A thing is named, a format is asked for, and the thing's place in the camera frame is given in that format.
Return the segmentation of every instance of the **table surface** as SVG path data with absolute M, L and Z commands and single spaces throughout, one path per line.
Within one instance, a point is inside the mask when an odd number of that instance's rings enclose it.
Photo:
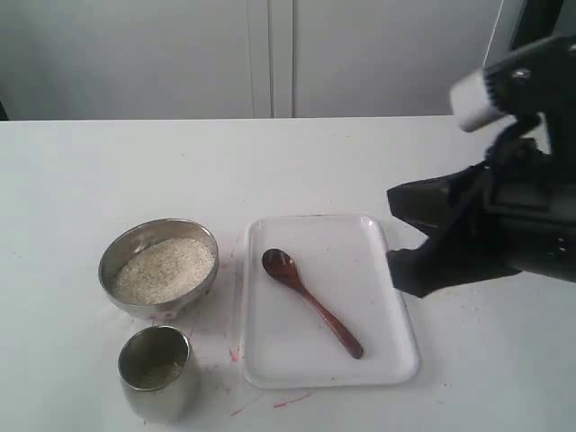
M 0 124 L 0 428 L 573 430 L 576 289 L 539 275 L 405 295 L 421 366 L 404 384 L 260 391 L 235 361 L 250 222 L 360 212 L 413 248 L 423 237 L 390 215 L 386 190 L 475 163 L 497 131 L 464 134 L 447 116 Z M 112 306 L 96 274 L 116 236 L 162 217 L 205 224 L 222 258 L 211 294 L 174 323 L 203 386 L 173 426 L 124 400 L 119 349 L 151 322 Z

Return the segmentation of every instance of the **white tray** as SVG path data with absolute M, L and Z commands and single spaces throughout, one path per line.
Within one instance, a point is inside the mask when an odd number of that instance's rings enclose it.
M 246 378 L 264 389 L 393 384 L 419 356 L 403 300 L 392 286 L 378 223 L 363 215 L 258 220 L 247 229 L 241 349 Z M 364 347 L 355 360 L 321 317 L 262 267 L 280 248 L 302 281 Z

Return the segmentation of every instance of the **white wall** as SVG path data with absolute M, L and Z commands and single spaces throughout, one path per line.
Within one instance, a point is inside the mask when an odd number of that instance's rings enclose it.
M 245 0 L 0 0 L 12 119 L 251 117 Z
M 294 2 L 293 110 L 323 117 L 448 113 L 450 85 L 482 66 L 501 0 Z

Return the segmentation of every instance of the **stainless steel cup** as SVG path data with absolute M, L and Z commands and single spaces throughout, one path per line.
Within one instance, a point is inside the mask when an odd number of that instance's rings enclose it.
M 136 414 L 159 423 L 181 417 L 200 389 L 200 367 L 188 338 L 169 326 L 144 328 L 118 357 L 124 394 Z

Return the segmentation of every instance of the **metal bowl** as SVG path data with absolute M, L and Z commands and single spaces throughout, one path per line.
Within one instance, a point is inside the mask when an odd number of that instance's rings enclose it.
M 171 301 L 155 304 L 133 304 L 120 301 L 112 292 L 113 282 L 124 266 L 142 250 L 168 239 L 195 239 L 203 243 L 214 256 L 211 271 L 196 286 Z M 100 284 L 116 306 L 142 319 L 172 320 L 188 303 L 208 293 L 218 271 L 218 245 L 214 236 L 202 225 L 184 219 L 160 219 L 142 223 L 120 235 L 106 249 L 98 266 Z

